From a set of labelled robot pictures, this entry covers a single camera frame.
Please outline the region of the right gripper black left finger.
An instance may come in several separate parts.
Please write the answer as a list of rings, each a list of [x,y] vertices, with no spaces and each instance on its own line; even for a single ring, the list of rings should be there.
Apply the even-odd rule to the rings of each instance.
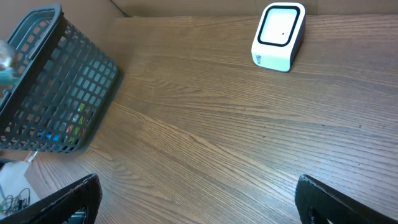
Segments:
[[[97,174],[89,174],[1,220],[3,224],[94,224],[102,199]]]

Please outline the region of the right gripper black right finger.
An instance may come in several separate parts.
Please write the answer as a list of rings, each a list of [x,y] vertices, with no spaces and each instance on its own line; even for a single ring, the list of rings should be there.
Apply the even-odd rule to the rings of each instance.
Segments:
[[[298,179],[295,204],[302,223],[397,224],[397,220],[365,206],[306,174]]]

